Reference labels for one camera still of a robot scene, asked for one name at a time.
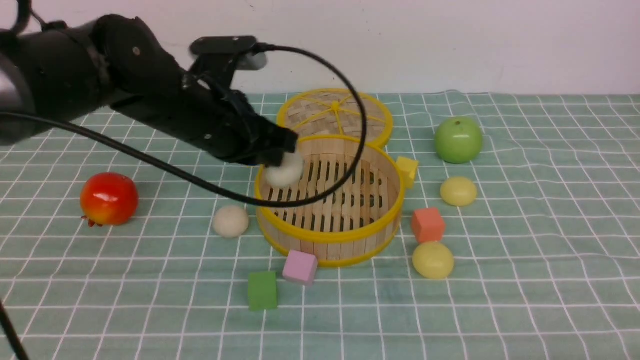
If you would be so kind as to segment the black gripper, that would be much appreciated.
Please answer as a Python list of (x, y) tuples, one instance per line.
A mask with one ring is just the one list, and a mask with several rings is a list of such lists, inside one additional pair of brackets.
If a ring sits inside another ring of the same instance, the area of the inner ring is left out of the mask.
[(230, 91), (228, 101), (199, 83), (178, 86), (170, 96), (137, 93), (123, 80), (113, 80), (112, 88), (112, 110), (221, 161), (279, 167), (297, 151), (298, 133), (253, 117), (254, 108), (238, 90)]

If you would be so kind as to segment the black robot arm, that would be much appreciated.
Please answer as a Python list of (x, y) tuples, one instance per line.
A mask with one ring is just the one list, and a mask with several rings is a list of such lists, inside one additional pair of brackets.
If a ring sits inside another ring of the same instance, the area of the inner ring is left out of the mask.
[(209, 155), (279, 166), (298, 135), (258, 115), (231, 89), (237, 70), (266, 66), (254, 36), (204, 36), (184, 69), (140, 18), (108, 14), (78, 27), (1, 37), (1, 144), (51, 129), (9, 113), (69, 123), (102, 107)]

